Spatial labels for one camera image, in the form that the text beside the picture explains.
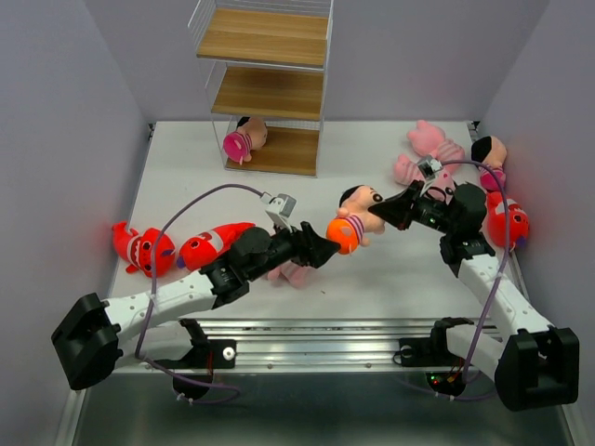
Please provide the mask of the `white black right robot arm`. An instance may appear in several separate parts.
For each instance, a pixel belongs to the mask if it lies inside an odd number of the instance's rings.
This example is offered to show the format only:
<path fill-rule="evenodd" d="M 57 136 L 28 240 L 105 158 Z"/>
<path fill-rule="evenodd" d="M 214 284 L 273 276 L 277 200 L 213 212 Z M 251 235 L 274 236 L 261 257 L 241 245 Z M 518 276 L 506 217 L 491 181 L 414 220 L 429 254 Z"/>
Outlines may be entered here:
<path fill-rule="evenodd" d="M 416 222 L 442 233 L 445 265 L 483 305 L 478 321 L 443 318 L 427 337 L 403 338 L 395 354 L 403 367 L 437 368 L 455 362 L 490 378 L 513 412 L 576 402 L 579 339 L 536 311 L 504 272 L 482 232 L 486 195 L 473 184 L 456 188 L 447 203 L 422 192 L 414 181 L 401 193 L 370 207 L 398 230 Z"/>

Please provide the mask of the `boy doll orange shorts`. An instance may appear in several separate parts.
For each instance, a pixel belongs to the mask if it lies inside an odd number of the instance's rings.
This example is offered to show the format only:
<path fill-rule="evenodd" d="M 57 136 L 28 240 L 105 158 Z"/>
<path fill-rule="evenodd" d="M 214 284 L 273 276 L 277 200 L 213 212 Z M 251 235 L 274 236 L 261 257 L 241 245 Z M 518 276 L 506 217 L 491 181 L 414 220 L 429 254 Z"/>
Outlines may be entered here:
<path fill-rule="evenodd" d="M 368 246 L 368 233 L 380 235 L 385 231 L 385 221 L 369 212 L 371 206 L 382 201 L 383 197 L 367 185 L 349 188 L 341 195 L 336 216 L 326 228 L 326 238 L 339 244 L 341 255 Z"/>

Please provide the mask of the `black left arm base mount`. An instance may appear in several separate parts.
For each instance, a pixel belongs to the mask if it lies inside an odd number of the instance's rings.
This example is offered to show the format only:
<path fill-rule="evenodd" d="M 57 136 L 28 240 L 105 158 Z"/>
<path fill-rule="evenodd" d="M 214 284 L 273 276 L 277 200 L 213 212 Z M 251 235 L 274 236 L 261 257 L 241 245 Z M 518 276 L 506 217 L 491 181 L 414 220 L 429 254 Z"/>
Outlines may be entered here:
<path fill-rule="evenodd" d="M 215 382 L 215 371 L 235 366 L 237 343 L 234 339 L 209 339 L 196 320 L 182 319 L 190 349 L 180 359 L 152 361 L 151 365 L 172 377 L 178 400 L 194 404 L 221 404 L 236 400 L 240 390 Z"/>

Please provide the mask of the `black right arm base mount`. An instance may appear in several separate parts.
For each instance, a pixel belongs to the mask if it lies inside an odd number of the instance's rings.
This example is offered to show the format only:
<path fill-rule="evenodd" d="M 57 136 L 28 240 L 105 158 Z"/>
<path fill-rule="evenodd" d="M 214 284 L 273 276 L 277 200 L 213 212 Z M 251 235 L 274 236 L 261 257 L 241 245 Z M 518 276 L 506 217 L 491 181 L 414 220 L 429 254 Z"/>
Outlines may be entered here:
<path fill-rule="evenodd" d="M 479 397 L 462 397 L 466 388 L 462 372 L 467 352 L 462 355 L 451 353 L 447 348 L 448 329 L 459 326 L 473 327 L 473 321 L 466 318 L 443 318 L 436 321 L 427 337 L 409 337 L 399 340 L 399 349 L 393 355 L 393 362 L 403 367 L 430 367 L 426 372 L 428 390 L 438 398 L 472 401 Z"/>

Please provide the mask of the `boy doll pink shorts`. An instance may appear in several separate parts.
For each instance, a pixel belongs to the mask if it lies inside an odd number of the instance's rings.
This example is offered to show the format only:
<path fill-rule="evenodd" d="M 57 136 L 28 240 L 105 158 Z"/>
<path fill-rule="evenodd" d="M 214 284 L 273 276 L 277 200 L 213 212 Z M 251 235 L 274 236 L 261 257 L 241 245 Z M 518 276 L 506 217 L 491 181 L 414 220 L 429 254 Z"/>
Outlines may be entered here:
<path fill-rule="evenodd" d="M 242 117 L 229 135 L 223 139 L 222 148 L 228 159 L 238 163 L 248 163 L 252 152 L 260 150 L 267 142 L 268 127 L 257 116 Z"/>

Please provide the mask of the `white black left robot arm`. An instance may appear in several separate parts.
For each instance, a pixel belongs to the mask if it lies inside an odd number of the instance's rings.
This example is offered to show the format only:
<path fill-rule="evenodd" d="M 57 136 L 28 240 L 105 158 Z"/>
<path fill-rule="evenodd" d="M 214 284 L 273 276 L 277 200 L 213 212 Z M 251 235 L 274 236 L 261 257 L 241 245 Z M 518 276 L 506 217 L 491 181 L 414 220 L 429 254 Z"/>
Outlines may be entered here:
<path fill-rule="evenodd" d="M 339 249 L 339 243 L 318 235 L 308 222 L 275 234 L 252 227 L 214 262 L 154 291 L 79 297 L 51 336 L 70 389 L 87 389 L 106 379 L 125 357 L 126 343 L 151 328 L 229 305 L 248 294 L 251 282 L 287 261 L 318 269 Z"/>

